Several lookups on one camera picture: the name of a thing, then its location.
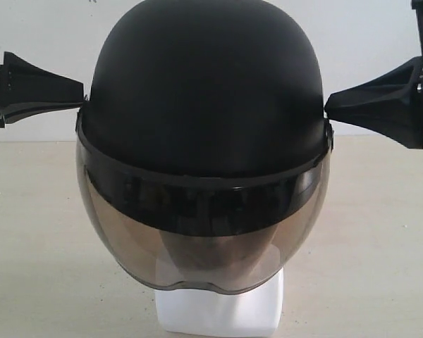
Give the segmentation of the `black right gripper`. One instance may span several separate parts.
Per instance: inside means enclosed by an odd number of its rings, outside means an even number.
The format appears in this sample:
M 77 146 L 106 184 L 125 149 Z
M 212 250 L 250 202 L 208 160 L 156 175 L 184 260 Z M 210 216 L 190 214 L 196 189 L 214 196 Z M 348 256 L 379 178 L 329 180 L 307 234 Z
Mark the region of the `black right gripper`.
M 353 88 L 333 93 L 324 110 L 330 120 L 371 130 L 408 149 L 423 148 L 423 1 L 411 1 L 421 58 Z

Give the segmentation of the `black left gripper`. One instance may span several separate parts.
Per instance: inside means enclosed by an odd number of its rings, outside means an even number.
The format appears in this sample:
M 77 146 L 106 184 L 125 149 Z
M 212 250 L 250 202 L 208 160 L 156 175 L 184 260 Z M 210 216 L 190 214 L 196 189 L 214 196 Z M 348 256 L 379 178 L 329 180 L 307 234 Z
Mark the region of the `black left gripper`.
M 14 53 L 4 53 L 0 128 L 35 115 L 79 108 L 83 102 L 83 83 L 38 68 Z

